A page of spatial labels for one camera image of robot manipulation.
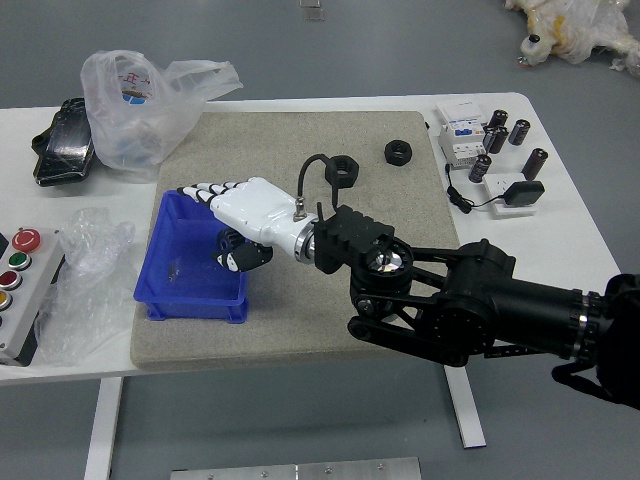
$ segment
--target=black charger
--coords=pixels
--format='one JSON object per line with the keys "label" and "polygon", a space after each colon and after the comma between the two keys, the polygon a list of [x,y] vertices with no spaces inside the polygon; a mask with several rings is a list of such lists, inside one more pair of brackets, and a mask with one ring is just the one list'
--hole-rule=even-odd
{"label": "black charger", "polygon": [[543,193],[542,182],[525,180],[514,182],[500,197],[510,207],[525,207],[536,203]]}

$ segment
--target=gray floor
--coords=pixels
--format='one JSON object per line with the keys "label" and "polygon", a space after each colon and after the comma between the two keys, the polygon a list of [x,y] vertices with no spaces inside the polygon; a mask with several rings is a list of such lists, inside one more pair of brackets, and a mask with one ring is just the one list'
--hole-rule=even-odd
{"label": "gray floor", "polygon": [[[82,95],[83,61],[120,48],[160,66],[229,60],[245,84],[234,100],[517,91],[620,269],[640,272],[640,79],[609,70],[611,54],[520,69],[526,19],[500,0],[322,3],[310,23],[296,0],[3,0],[0,108]],[[640,37],[637,1],[626,16]],[[425,479],[637,477],[640,414],[554,384],[557,363],[472,361],[489,442],[476,451],[459,446],[440,369],[413,359],[132,378],[112,478],[408,455]],[[96,395],[94,381],[3,387],[0,478],[80,478]]]}

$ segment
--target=gray mat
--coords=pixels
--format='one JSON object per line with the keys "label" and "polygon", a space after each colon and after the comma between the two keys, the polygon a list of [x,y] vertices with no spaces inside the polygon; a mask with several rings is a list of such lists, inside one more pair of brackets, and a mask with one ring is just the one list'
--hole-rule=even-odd
{"label": "gray mat", "polygon": [[[413,149],[403,167],[384,160],[384,147],[394,139],[408,141]],[[162,164],[152,225],[162,194],[179,186],[262,176],[295,194],[302,163],[316,153],[349,155],[360,164],[356,185],[340,190],[340,203],[393,225],[396,236],[410,245],[458,246],[417,112],[205,113]],[[324,165],[312,164],[305,177],[308,205],[322,201],[330,216],[330,193]],[[393,354],[348,333],[346,323],[355,309],[347,267],[329,276],[274,250],[269,264],[249,273],[244,324],[150,321],[145,306],[138,305],[131,339],[134,365],[175,371]]]}

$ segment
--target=black cylindrical capacitor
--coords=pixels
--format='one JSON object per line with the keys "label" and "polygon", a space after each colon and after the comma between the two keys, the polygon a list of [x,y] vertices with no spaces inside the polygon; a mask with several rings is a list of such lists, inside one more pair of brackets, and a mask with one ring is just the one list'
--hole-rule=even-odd
{"label": "black cylindrical capacitor", "polygon": [[544,165],[545,160],[549,157],[549,154],[545,152],[541,148],[534,148],[531,155],[529,155],[529,159],[527,163],[524,164],[522,168],[522,173],[524,174],[524,178],[527,180],[535,180],[538,176],[538,172]]}
{"label": "black cylindrical capacitor", "polygon": [[504,127],[504,124],[507,123],[507,118],[509,118],[507,112],[504,110],[496,110],[493,112],[487,127]]}
{"label": "black cylindrical capacitor", "polygon": [[471,167],[471,171],[469,172],[469,180],[473,183],[480,183],[482,181],[482,177],[487,173],[490,166],[491,157],[489,157],[489,155],[478,155],[476,163]]}
{"label": "black cylindrical capacitor", "polygon": [[493,142],[498,135],[498,129],[496,127],[484,127],[484,138],[482,139],[482,146],[485,151],[488,152],[493,145]]}
{"label": "black cylindrical capacitor", "polygon": [[493,140],[493,143],[489,147],[488,153],[500,153],[500,150],[502,150],[502,146],[504,145],[504,142],[507,140],[508,136],[509,130],[507,130],[506,127],[496,127],[496,138]]}
{"label": "black cylindrical capacitor", "polygon": [[511,130],[511,135],[509,135],[509,143],[511,145],[522,145],[524,137],[526,137],[529,132],[529,128],[531,128],[531,124],[526,120],[520,119],[516,121],[513,130]]}

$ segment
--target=black cable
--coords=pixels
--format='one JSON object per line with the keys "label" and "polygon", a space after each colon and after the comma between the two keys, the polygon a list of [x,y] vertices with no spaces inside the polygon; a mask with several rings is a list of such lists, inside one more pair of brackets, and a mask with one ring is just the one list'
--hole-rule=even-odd
{"label": "black cable", "polygon": [[[307,158],[307,160],[302,164],[302,168],[300,168],[300,174],[298,175],[298,197],[304,197],[304,175],[307,173],[309,165],[311,165],[316,160],[322,160],[327,168],[336,170],[337,174],[336,164],[332,162],[329,157],[327,157],[323,153],[312,155],[311,157]],[[334,183],[331,184],[331,205],[333,206],[334,211],[338,209],[338,186]]]}
{"label": "black cable", "polygon": [[464,198],[458,190],[455,189],[453,184],[451,183],[451,164],[447,163],[444,166],[444,171],[447,175],[447,181],[449,182],[449,187],[447,188],[447,195],[449,196],[449,201],[453,203],[456,207],[460,209],[462,213],[470,213],[472,208],[483,207],[484,205],[491,203],[500,198],[504,198],[503,195],[495,196],[484,203],[476,204],[473,200],[469,200],[468,198]]}

